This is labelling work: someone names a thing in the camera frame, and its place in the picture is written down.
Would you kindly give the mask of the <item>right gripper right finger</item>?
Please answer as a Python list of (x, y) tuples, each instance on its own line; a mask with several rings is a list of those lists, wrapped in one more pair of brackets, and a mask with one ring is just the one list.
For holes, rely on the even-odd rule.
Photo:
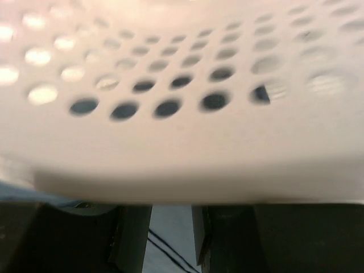
[(203, 272), (362, 272), (363, 205), (193, 206)]

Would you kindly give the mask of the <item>blue t shirt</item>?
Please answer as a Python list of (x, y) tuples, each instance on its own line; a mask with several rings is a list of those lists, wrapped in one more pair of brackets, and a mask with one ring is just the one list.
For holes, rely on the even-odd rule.
[[(80, 205), (80, 200), (20, 189), (1, 183), (2, 201), (42, 201), (59, 208)], [(196, 262), (192, 210), (185, 205), (154, 205), (143, 272), (201, 272)]]

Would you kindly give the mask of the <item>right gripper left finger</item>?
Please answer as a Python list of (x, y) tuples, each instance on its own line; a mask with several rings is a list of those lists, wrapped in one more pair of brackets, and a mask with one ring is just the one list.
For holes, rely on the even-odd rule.
[(2, 272), (141, 272), (150, 206), (1, 202)]

